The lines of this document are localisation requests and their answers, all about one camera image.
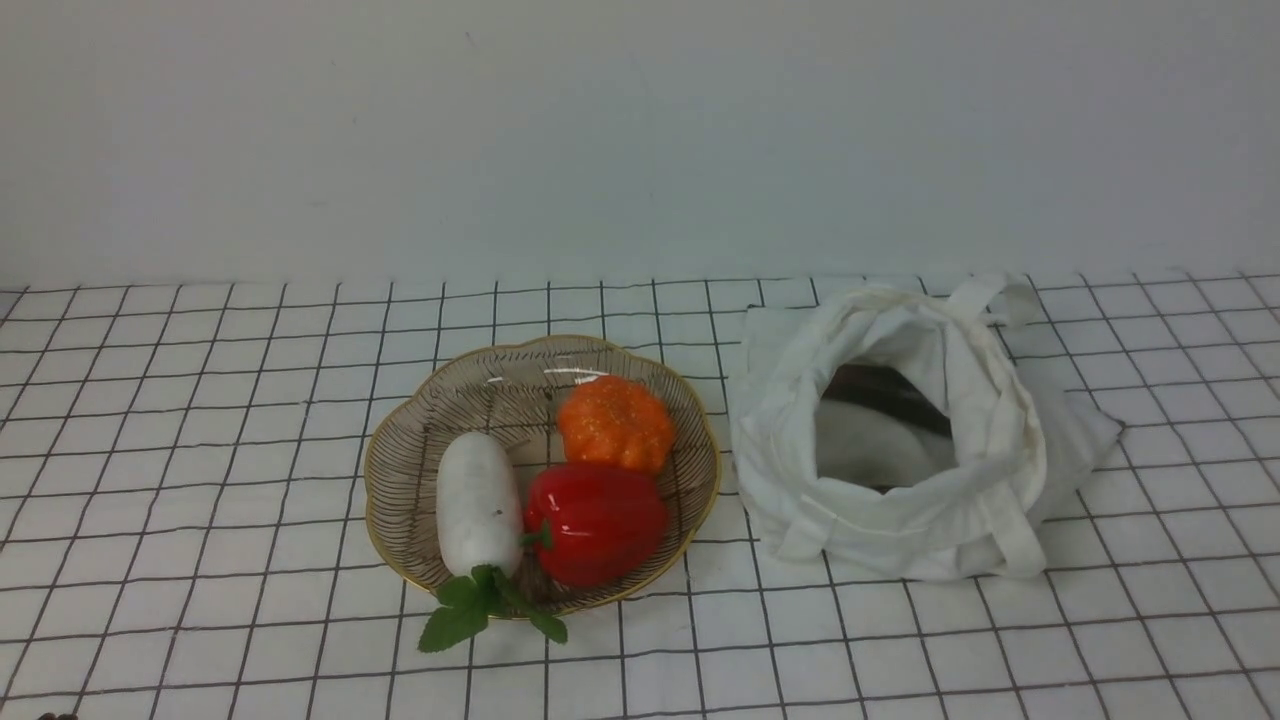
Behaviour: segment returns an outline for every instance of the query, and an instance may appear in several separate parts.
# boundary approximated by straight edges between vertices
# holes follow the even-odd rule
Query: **woven basket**
[[[365,519],[374,547],[410,583],[434,592],[452,575],[435,532],[435,475],[444,448],[481,430],[508,448],[527,497],[529,482],[563,462],[556,413],[577,384],[602,374],[644,383],[667,404],[676,445],[658,489],[671,523],[658,551],[627,577],[588,589],[552,582],[529,555],[516,574],[525,597],[563,615],[621,600],[649,584],[680,556],[710,512],[721,483],[719,448],[692,387],[669,368],[598,338],[549,336],[457,357],[388,415],[365,459]]]

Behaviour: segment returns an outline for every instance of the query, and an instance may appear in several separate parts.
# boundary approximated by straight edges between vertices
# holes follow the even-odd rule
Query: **white wall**
[[[4,0],[0,281],[1275,264],[1277,37],[1276,0]]]

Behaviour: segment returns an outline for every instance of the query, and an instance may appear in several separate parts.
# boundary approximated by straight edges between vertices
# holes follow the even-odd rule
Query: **white cloth bag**
[[[987,315],[1001,293],[1006,315]],[[826,550],[925,580],[1043,571],[1034,527],[1089,477],[1120,427],[1015,373],[987,323],[1016,327],[1034,307],[1029,286],[986,275],[947,300],[867,286],[817,309],[749,310],[730,423],[742,500],[768,551],[804,561]],[[822,401],[854,360],[902,373],[951,419],[954,450],[873,410]],[[819,471],[832,466],[854,477]]]

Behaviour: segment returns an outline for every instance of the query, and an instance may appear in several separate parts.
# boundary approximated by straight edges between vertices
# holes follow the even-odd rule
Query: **grid tablecloth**
[[[727,448],[745,309],[865,278],[0,295],[0,720],[1280,714],[1280,277],[1032,279],[1043,316],[1010,354],[1129,425],[1043,527],[1043,577],[778,562],[726,450],[684,561],[570,616],[567,646],[498,623],[430,656],[360,457],[434,368],[603,336],[685,374]]]

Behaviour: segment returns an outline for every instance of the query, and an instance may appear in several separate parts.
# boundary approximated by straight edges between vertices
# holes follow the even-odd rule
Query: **red bell pepper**
[[[586,588],[643,565],[662,543],[667,515],[653,478],[571,462],[534,479],[525,532],[553,580]]]

